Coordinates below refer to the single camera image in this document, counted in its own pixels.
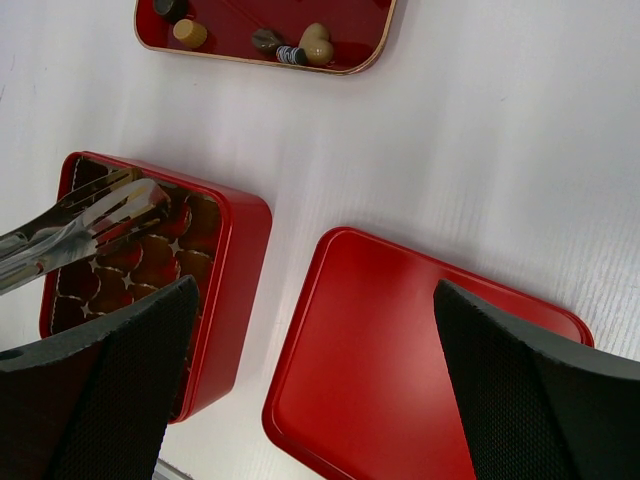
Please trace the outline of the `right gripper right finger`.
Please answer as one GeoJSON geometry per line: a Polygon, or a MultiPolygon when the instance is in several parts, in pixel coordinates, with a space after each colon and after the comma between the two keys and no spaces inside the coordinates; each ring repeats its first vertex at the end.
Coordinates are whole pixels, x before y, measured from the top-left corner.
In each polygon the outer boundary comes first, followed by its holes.
{"type": "Polygon", "coordinates": [[[638,362],[448,280],[434,291],[434,312],[477,478],[638,478],[638,362]]]}

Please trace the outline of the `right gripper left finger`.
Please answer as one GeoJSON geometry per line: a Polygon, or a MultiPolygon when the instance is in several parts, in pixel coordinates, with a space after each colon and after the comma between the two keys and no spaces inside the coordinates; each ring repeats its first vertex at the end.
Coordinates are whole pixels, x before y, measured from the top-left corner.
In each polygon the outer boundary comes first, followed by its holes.
{"type": "Polygon", "coordinates": [[[195,279],[1,354],[4,479],[149,479],[199,306],[195,279]]]}

